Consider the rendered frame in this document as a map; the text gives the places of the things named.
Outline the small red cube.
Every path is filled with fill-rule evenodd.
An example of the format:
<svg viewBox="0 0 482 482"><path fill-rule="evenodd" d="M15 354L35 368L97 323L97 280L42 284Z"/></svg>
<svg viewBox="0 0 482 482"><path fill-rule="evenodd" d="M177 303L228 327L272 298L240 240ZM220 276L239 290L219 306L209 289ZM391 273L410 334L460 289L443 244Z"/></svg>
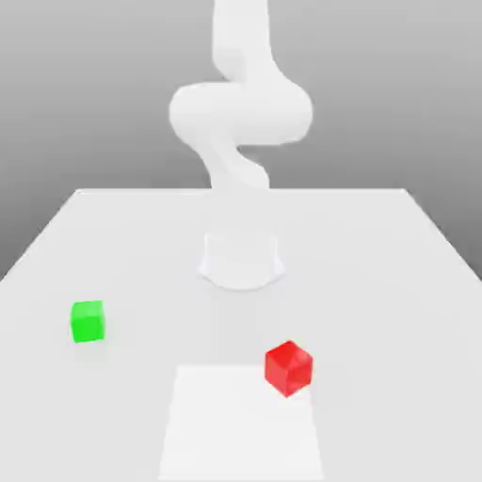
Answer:
<svg viewBox="0 0 482 482"><path fill-rule="evenodd" d="M289 397L312 381L313 357L288 340L265 353L265 380Z"/></svg>

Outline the small green cube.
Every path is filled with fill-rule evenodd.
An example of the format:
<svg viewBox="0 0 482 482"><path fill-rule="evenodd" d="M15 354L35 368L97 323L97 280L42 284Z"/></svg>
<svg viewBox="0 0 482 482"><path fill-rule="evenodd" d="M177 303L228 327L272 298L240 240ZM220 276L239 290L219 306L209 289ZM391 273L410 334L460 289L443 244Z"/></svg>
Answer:
<svg viewBox="0 0 482 482"><path fill-rule="evenodd" d="M103 340L104 304L101 300L74 302L71 310L72 337L76 343Z"/></svg>

